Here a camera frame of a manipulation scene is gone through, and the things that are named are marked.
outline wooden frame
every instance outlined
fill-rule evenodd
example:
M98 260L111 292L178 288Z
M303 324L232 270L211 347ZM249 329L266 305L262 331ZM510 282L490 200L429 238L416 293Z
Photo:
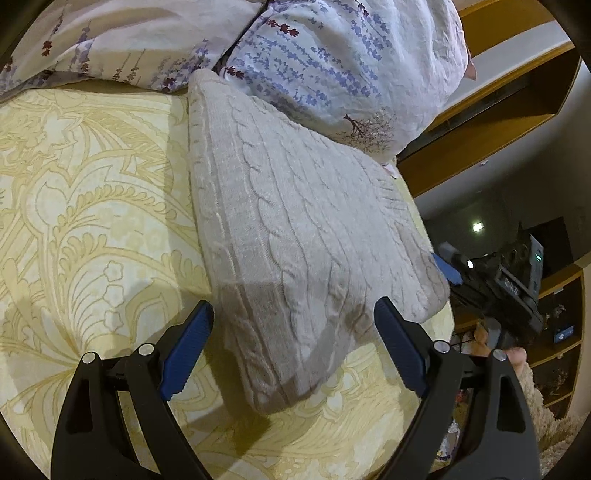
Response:
M577 76L580 57L570 44L540 64L538 59L518 69L532 76L523 90L485 110L461 126L410 155L398 169L413 197L463 172L556 115ZM518 77L511 72L497 85Z
M538 0L484 0L461 9L459 14L466 43L474 57L554 19Z

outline yellow patterned bedsheet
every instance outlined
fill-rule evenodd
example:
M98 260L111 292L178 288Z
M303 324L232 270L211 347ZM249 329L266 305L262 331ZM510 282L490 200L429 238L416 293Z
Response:
M125 354L210 294L187 137L184 96L119 84L30 90L0 105L0 411L46 475L82 354ZM424 327L448 338L449 305ZM122 405L139 458L155 468L128 396ZM369 478L417 405L383 347L368 345L317 394L258 416L216 331L171 402L212 476L232 480Z

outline beige pillow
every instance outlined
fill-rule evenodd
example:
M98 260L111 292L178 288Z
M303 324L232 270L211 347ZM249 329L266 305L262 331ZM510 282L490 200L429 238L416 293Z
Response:
M276 411L376 339L389 296L407 320L447 282L384 169L297 125L212 72L189 86L193 203L225 346L246 397Z

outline wooden shelf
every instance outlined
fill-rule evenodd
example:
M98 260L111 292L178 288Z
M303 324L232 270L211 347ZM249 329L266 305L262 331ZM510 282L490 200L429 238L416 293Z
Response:
M527 353L527 360L531 368L542 365L554 358L564 355L569 350L581 344L581 337L573 335L558 344L541 344L533 345L529 348Z
M554 114L533 89L497 103L398 164L413 197L485 160Z
M540 295L538 298L543 299L544 297L559 291L577 278L581 278L582 275L583 269L574 263L564 267L555 274L542 279ZM474 315L470 310L462 306L454 308L453 318L455 323L454 332L456 333L463 333L471 330L480 320L480 318Z
M461 111L463 111L466 108L479 102L487 95L490 95L494 91L504 87L505 85L508 85L513 80L516 80L517 78L521 77L522 75L525 75L526 73L531 72L532 70L539 67L540 65L558 57L559 55L562 55L563 53L565 53L569 50L572 50L573 48L574 48L574 45L572 44L572 42L569 42L565 45L561 45L560 47L554 48L554 49L550 50L549 52L546 52L545 54L529 61L528 63L525 63L524 65L520 66L519 68L512 70L508 74L503 75L501 78L496 79L493 82L490 82L490 83L484 85L483 88L477 90L475 93L473 93L470 96L468 96L467 98L463 99L461 102L453 105L452 107L448 108L443 113L438 115L437 118L431 123L431 125L429 125L429 127L427 128L427 131L433 130L435 127L438 127L443 122L446 122L447 120L449 120L453 116L459 114Z
M484 0L461 9L464 37L473 57L554 20L537 0Z
M572 397L563 398L559 402L556 402L556 403L552 404L551 406L549 406L550 410L552 411L552 413L554 414L554 416L557 419L563 419L564 417L566 417L571 398Z
M412 196L483 162L560 112L579 66L579 54L568 49L528 72L521 90L401 160L398 169Z
M565 285L568 285L573 280L579 278L581 275L583 275L583 269L573 263L564 267L555 274L542 279L539 298L543 299L551 293L564 288Z
M555 403L558 403L559 401L563 401L565 398L569 398L572 394L573 394L573 390L569 389L569 388L565 388L565 391L559 391L558 395L556 395L556 399L549 401L548 403L544 403L544 407L551 407L552 405L554 405Z

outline pillow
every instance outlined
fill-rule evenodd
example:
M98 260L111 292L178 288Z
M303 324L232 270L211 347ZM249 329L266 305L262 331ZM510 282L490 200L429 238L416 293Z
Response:
M191 188L225 346L260 413L309 395L376 339L389 296L423 322L449 295L390 176L199 70L189 83Z
M443 110L467 66L451 0L276 0L220 74L384 163Z
M212 68L263 0L54 0L0 73L0 98L89 77L173 92Z

